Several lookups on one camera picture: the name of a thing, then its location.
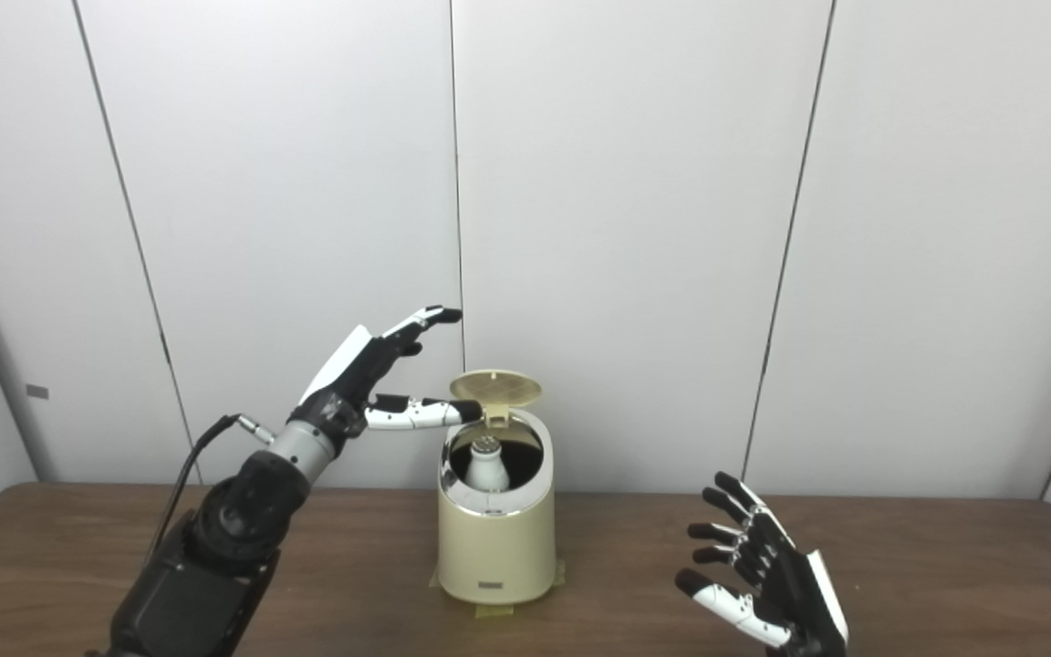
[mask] bottle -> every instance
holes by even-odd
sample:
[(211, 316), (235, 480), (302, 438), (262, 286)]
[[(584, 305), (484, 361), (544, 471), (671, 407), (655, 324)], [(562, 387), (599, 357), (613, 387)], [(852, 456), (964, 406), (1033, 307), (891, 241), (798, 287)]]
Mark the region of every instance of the bottle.
[(509, 473), (501, 463), (501, 442), (493, 436), (479, 436), (470, 446), (473, 460), (465, 473), (465, 484), (483, 492), (509, 489)]

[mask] robotic arm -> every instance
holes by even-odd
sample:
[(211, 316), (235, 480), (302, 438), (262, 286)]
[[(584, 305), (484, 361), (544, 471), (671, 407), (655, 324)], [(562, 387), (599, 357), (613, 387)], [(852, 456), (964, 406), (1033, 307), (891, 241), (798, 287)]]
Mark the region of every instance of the robotic arm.
[(459, 310), (429, 307), (380, 336), (358, 326), (276, 435), (245, 415), (225, 416), (205, 432), (190, 457), (234, 424), (267, 447), (213, 487), (197, 512), (184, 513), (156, 545), (112, 618), (106, 656), (229, 656), (270, 584), (291, 515), (349, 438), (368, 426), (413, 429), (480, 419), (475, 401), (378, 395), (369, 404), (372, 388), (392, 365), (420, 352), (420, 333), (460, 317)]
[(688, 525), (688, 536), (715, 541), (693, 553), (696, 563), (726, 563), (759, 596), (733, 591), (691, 569), (676, 586), (701, 607), (766, 645), (770, 657), (846, 657), (846, 617), (821, 553), (798, 552), (763, 500), (730, 474), (717, 473), (704, 501), (724, 510), (739, 529)]

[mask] robot finger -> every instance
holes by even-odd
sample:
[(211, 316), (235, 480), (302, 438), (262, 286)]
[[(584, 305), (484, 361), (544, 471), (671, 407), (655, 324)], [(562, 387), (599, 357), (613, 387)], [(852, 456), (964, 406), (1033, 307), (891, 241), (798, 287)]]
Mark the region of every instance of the robot finger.
[(693, 550), (692, 560), (695, 563), (733, 563), (737, 557), (735, 548), (725, 548), (722, 545), (713, 545), (708, 548)]
[(688, 525), (688, 536), (694, 539), (715, 540), (720, 545), (735, 546), (737, 539), (743, 536), (740, 529), (726, 528), (716, 522), (693, 522)]
[(726, 494), (733, 495), (733, 499), (741, 502), (742, 507), (749, 512), (758, 507), (764, 507), (764, 500), (748, 490), (748, 487), (744, 486), (741, 479), (734, 477), (733, 474), (717, 473), (716, 485)]
[(738, 594), (689, 569), (676, 575), (675, 584), (697, 604), (767, 646), (780, 648), (792, 637), (780, 609), (762, 599)]
[(702, 495), (705, 502), (712, 504), (713, 507), (727, 513), (730, 518), (741, 523), (742, 528), (747, 527), (747, 522), (751, 519), (751, 515), (747, 510), (741, 507), (741, 504), (733, 499), (733, 495), (716, 489), (704, 489)]
[(748, 586), (756, 588), (757, 591), (760, 591), (760, 587), (764, 586), (764, 577), (766, 577), (766, 573), (762, 569), (763, 566), (759, 564), (755, 558), (741, 558), (741, 554), (737, 554), (733, 558), (733, 570), (737, 571), (737, 574), (741, 575), (741, 579), (748, 582)]

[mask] wooden table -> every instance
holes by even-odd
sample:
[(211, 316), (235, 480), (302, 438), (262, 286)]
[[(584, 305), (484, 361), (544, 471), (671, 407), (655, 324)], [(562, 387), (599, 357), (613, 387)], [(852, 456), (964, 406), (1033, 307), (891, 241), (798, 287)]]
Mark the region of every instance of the wooden table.
[[(105, 648), (166, 490), (24, 484), (0, 494), (0, 657)], [(1051, 654), (1050, 505), (768, 501), (802, 549), (825, 554), (850, 654)], [(693, 495), (560, 494), (565, 586), (489, 619), (429, 587), (434, 505), (426, 491), (317, 491), (239, 657), (762, 654), (672, 583), (696, 546), (685, 525), (718, 516)]]

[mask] tape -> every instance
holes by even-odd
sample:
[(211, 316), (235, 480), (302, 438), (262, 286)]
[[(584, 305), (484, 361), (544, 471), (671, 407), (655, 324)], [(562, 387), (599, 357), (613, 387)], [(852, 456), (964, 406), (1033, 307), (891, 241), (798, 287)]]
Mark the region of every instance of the tape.
[(513, 616), (513, 604), (478, 604), (473, 612), (475, 619), (491, 619), (493, 616)]
[[(558, 558), (558, 561), (554, 566), (554, 586), (560, 587), (565, 583), (566, 561), (563, 560), (563, 558)], [(440, 588), (440, 577), (435, 570), (432, 571), (432, 577), (429, 578), (429, 588)], [(493, 619), (497, 616), (513, 615), (513, 604), (478, 604), (473, 612), (473, 617), (475, 619)]]

